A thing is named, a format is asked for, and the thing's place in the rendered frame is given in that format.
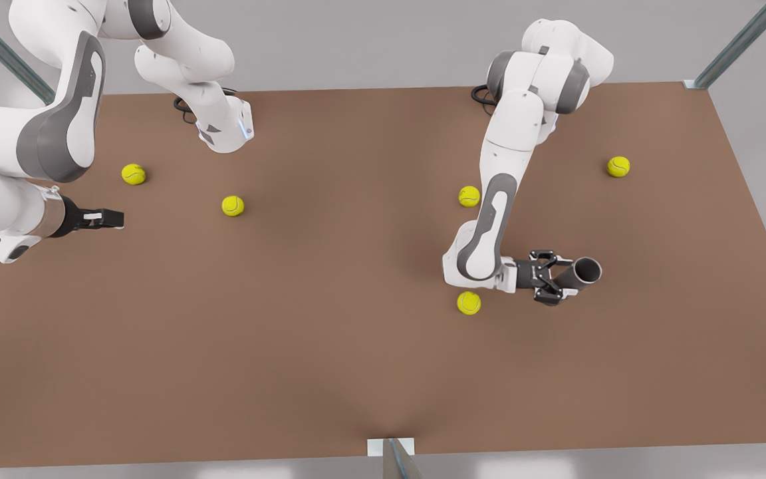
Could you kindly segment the silver frame post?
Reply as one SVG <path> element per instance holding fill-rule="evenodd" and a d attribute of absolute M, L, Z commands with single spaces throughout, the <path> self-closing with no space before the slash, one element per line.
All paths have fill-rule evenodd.
<path fill-rule="evenodd" d="M 368 457 L 382 458 L 382 479 L 426 479 L 413 459 L 413 438 L 371 438 L 366 446 Z"/>
<path fill-rule="evenodd" d="M 45 80 L 37 74 L 25 61 L 0 38 L 0 63 L 15 76 L 16 79 L 27 86 L 45 105 L 51 105 L 55 99 L 55 92 Z"/>
<path fill-rule="evenodd" d="M 683 81 L 684 88 L 708 90 L 760 38 L 764 31 L 766 31 L 766 2 L 695 79 Z"/>

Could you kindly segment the grey tennis ball tube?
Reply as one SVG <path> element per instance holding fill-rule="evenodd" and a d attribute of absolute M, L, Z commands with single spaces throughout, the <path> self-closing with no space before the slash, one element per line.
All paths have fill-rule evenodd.
<path fill-rule="evenodd" d="M 568 264 L 559 275 L 553 276 L 553 283 L 563 290 L 584 290 L 602 277 L 602 266 L 596 259 L 581 257 L 574 261 L 560 258 L 557 265 Z"/>

